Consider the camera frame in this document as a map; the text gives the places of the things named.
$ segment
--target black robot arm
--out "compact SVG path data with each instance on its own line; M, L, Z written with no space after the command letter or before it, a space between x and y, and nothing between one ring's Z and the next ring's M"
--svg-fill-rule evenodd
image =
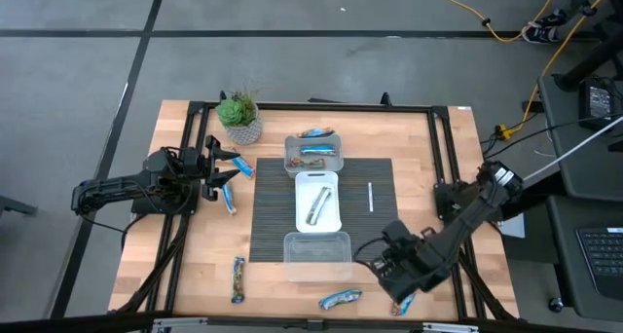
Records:
M476 182L479 194L442 232L424 229L422 238L412 235L402 221L394 221L383 229L383 236L372 241L384 241L387 248L371 263L365 265L379 279L381 287L396 303L420 289L429 291L450 276L458 260L460 246L497 209L522 191L521 178L500 162L484 163Z
M86 215L109 203L144 198L153 206L152 212L157 213L160 207L152 199L183 206L192 194L192 183L202 179L203 197L216 201L214 188L223 187L239 170L219 172L215 161L236 158L239 154L221 150L221 143L211 135L206 138L205 146L209 150L207 157L195 148L163 147L143 162L143 169L137 174L84 181L74 188L71 209Z

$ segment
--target wooden table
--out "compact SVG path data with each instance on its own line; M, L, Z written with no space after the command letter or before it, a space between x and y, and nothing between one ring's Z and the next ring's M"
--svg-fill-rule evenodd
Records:
M163 101L152 138L150 153L161 146L178 146L184 128L188 101ZM475 178L483 162L474 117L468 107L449 107L460 176ZM341 136L347 158L391 158L399 217L413 233L432 226L440 230L432 186L436 182L426 115L418 113L283 111L262 110L264 132L249 146L236 146L244 158L256 166L257 158L282 158L288 134L309 128L332 127ZM197 135L199 118L193 135ZM438 135L446 171L450 171L441 121ZM223 147L228 139L214 110L210 110L207 134L214 134ZM220 167L233 168L229 162ZM183 264L175 298L178 315L225 315L259 317L309 317L344 319L457 319L452 284L441 283L428 293L418 294L407 314L390 315L391 300L377 279L363 266L355 266L352 280L338 284L297 284L288 282L282 263L247 263L244 269L245 300L230 302L232 265L235 256L248 259L253 217L255 181L240 175L232 181L238 213L232 217L224 202L211 203L200 198L198 211L191 218ZM163 215L149 215L128 233L110 309L122 306L153 268ZM472 237L478 270L504 308L517 315L515 294L504 248L499 234L481 226ZM164 306L168 273L163 275L157 309ZM463 290L470 315L474 315L469 280L463 274ZM318 300L349 288L364 294L355 303L322 311Z

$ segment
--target gray floor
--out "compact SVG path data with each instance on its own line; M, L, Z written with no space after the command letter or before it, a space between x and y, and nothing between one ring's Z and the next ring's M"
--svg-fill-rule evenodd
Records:
M544 0L462 0L499 29L520 29ZM152 0L0 0L0 28L142 29ZM164 0L157 29L480 30L479 20L444 0ZM91 178L128 77L138 39L0 38L0 194L37 204L35 217L0 219L0 320L45 315L77 224L71 188ZM593 47L571 43L555 68ZM259 90L259 100L309 97L397 104L470 105L481 138L521 119L551 47L478 39L152 39L110 175L136 172L162 99L213 99L220 90ZM543 118L519 135L544 127ZM500 155L520 174L548 163L546 136ZM123 227L128 205L98 220ZM119 235L93 229L69 315L101 314L119 263ZM529 321L621 331L622 324L551 314L553 270L511 261L520 313ZM221 332L239 331L219 328Z

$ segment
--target yellow cable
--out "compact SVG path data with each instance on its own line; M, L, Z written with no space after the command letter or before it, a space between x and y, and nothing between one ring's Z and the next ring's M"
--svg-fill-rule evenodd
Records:
M593 2L593 4L591 5L591 9L594 9L595 7L597 7L597 5L599 5L601 2L602 0L595 0L595 2ZM582 24L582 22L584 22L585 19L586 19L586 16L582 16L582 18L580 18L580 20L577 21L573 29L568 33L567 38L565 39L563 44L558 48L558 50L554 53L554 55L552 55L552 57L547 62L547 65L545 65L545 67L543 68L543 71L541 72L541 76L545 76L545 73L547 73L547 70L549 70L549 68L552 66L552 64L554 63L554 60L556 60L558 55L561 53L563 48L567 45L568 41L571 39L571 36L573 36L577 28L580 27L580 25ZM532 105L532 102L534 101L534 98L536 97L536 91L537 91L537 85L534 85L534 89L532 90L530 100L528 101L528 105L526 106L526 111L524 112L524 118L522 119L522 123L515 129L508 129L505 132L509 134L513 134L521 130L524 127L524 122L526 121L526 118L528 117L528 113L530 113L530 107Z
M459 1L457 1L457 0L448 0L448 1L450 1L450 2L452 2L452 3L454 3L454 4L456 4L456 5L458 5L458 6L460 6L460 7L463 7L463 8L464 8L464 9L466 9L467 11L469 11L469 12L471 12L471 13L475 14L478 18L480 18L480 20L485 20L485 19L486 19L486 18L485 18L485 17L484 17L484 16L483 16L480 12L478 12L478 11L476 11L475 9L473 9L473 8L471 8L471 7L469 7L469 6L467 6L466 4L460 3L460 2L459 2ZM545 4L543 5L543 8L541 8L541 10L538 12L538 14L537 14L537 15L536 15L533 19L532 19L532 22L537 21L537 20L541 17L541 15L543 14L543 12L545 12L545 9L549 6L550 2L552 2L552 0L547 0L547 1L545 1ZM495 33L495 30L491 27L491 23L490 23L490 22L488 22L486 26L487 26L487 28L489 29L489 31L491 31L492 35L494 35L494 37L496 38L496 40L497 40L497 41L499 41L499 42L510 43L510 42L517 41L517 39L519 39L520 37L522 37L522 33L520 32L520 33L519 33L517 36L515 36L515 37L509 38L509 39L504 39L504 38L499 37L499 36Z

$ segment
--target shoe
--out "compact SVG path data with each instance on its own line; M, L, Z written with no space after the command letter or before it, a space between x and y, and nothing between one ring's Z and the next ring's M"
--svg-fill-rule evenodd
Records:
M536 20L534 23L539 25L540 27L551 27L551 26L561 26L566 24L568 21L567 14L563 10L555 10L551 15L540 18Z
M558 43L558 27L540 27L535 23L530 23L522 29L522 36L526 42L548 45Z

